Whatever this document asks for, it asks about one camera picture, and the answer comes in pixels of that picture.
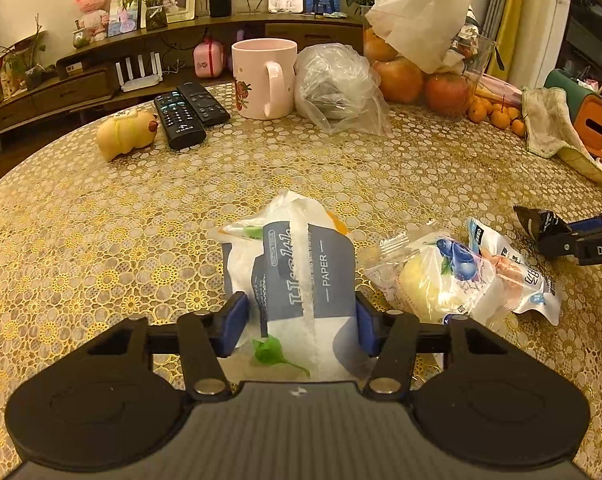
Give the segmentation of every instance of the pink case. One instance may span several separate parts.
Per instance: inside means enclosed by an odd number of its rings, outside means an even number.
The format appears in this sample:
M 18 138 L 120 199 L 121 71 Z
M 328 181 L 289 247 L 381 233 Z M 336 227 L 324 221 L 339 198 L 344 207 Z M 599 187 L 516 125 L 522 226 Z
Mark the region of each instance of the pink case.
M 225 66 L 223 43 L 205 40 L 194 48 L 194 72 L 197 77 L 219 77 Z

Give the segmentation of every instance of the lace tablecloth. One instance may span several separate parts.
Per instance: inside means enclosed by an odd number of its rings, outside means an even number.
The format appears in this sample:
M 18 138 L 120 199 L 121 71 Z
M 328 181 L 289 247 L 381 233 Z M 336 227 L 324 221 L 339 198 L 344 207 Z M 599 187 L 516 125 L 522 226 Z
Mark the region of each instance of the lace tablecloth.
M 233 85 L 212 92 L 234 109 Z M 138 108 L 154 111 L 151 103 Z M 18 464 L 3 423 L 10 393 L 130 314 L 168 323 L 219 306 L 222 254 L 206 231 L 257 212 L 287 188 L 334 211 L 357 249 L 430 219 L 466 240 L 472 215 L 558 280 L 566 293 L 558 327 L 536 313 L 512 314 L 508 339 L 589 399 L 592 419 L 576 462 L 601 478 L 602 266 L 545 261 L 512 206 L 548 207 L 574 221 L 602 211 L 602 187 L 487 123 L 446 123 L 409 107 L 393 107 L 391 119 L 387 136 L 328 136 L 296 115 L 251 121 L 233 112 L 202 146 L 172 152 L 159 129 L 153 145 L 109 164 L 94 141 L 97 121 L 7 174 L 0 181 L 0 477 Z M 155 370 L 182 386 L 175 356 L 156 358 Z

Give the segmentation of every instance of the pink teddy bear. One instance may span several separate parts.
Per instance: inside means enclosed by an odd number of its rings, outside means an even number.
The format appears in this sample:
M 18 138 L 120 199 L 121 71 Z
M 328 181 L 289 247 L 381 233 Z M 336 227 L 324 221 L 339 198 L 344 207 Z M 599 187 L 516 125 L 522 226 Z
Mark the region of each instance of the pink teddy bear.
M 106 6 L 106 0 L 76 0 L 83 17 L 79 20 L 79 26 L 88 29 L 91 41 L 104 40 L 108 34 L 106 26 L 108 25 L 110 14 L 103 10 Z

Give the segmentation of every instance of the black remote control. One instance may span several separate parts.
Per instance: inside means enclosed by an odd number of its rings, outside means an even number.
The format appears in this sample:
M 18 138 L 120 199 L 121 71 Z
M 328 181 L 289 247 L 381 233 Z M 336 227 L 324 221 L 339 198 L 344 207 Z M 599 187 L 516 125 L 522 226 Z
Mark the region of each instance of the black remote control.
M 214 126 L 230 120 L 230 115 L 201 83 L 184 83 L 178 85 L 178 91 L 192 105 L 198 120 L 204 126 Z
M 196 118 L 193 108 L 178 91 L 154 98 L 161 123 L 172 150 L 182 150 L 206 140 L 206 131 Z

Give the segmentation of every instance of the mug handle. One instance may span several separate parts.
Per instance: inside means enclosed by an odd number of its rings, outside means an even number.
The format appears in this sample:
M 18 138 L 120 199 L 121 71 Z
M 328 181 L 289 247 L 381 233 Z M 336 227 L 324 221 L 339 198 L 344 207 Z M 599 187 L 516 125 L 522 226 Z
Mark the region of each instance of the mug handle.
M 268 119 L 276 119 L 286 114 L 286 81 L 279 63 L 268 61 L 265 67 L 270 76 L 270 102 L 263 107 L 263 111 Z

